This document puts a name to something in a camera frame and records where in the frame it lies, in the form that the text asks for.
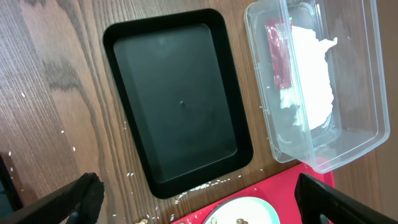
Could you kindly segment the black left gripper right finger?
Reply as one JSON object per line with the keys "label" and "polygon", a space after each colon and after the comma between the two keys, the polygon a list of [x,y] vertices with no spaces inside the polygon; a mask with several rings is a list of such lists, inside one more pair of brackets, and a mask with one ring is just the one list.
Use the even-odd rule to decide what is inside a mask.
{"label": "black left gripper right finger", "polygon": [[309,174],[301,173],[295,199],[303,223],[397,224]]}

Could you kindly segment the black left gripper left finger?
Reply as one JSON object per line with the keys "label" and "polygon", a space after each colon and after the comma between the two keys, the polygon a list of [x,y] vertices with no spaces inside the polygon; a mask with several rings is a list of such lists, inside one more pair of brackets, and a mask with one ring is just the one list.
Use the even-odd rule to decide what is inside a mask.
{"label": "black left gripper left finger", "polygon": [[35,203],[1,219],[2,224],[97,223],[104,201],[104,183],[95,173],[48,194]]}

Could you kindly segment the light blue plate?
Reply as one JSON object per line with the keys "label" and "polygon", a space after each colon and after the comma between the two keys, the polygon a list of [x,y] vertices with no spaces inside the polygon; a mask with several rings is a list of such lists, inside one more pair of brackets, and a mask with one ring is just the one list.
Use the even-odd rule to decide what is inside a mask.
{"label": "light blue plate", "polygon": [[279,216],[274,207],[258,197],[237,197],[217,206],[203,223],[208,224],[216,218],[218,224],[236,224],[242,218],[248,224],[280,224]]}

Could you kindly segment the white napkin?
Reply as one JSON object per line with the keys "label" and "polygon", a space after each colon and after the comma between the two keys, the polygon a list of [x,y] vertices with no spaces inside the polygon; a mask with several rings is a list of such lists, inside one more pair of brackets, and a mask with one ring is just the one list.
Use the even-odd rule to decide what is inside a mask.
{"label": "white napkin", "polygon": [[323,126],[332,113],[334,96],[325,55],[338,39],[318,40],[314,30],[298,26],[293,26],[292,38],[303,97],[296,96],[293,88],[282,89],[280,107],[304,105],[308,127],[313,130]]}

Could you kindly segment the red snack wrapper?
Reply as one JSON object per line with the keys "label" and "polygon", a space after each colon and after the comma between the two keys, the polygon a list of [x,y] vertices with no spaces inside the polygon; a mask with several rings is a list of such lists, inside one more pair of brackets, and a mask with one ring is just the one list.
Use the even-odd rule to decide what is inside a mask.
{"label": "red snack wrapper", "polygon": [[287,34],[282,19],[265,21],[267,41],[274,71],[274,85],[277,90],[292,87],[290,54],[287,43]]}

